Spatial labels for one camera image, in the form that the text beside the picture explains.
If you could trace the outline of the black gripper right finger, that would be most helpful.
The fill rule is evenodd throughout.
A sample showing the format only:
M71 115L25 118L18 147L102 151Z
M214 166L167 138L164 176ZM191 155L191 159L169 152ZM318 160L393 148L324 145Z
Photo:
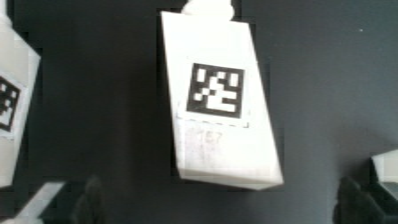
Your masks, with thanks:
M338 224L398 224L398 183L374 182L366 187L342 179Z

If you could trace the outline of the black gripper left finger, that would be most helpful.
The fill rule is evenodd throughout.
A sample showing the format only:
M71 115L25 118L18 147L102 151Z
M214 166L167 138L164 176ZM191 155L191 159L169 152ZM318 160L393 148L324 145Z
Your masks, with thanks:
M102 182L47 182L16 215L27 224L107 224Z

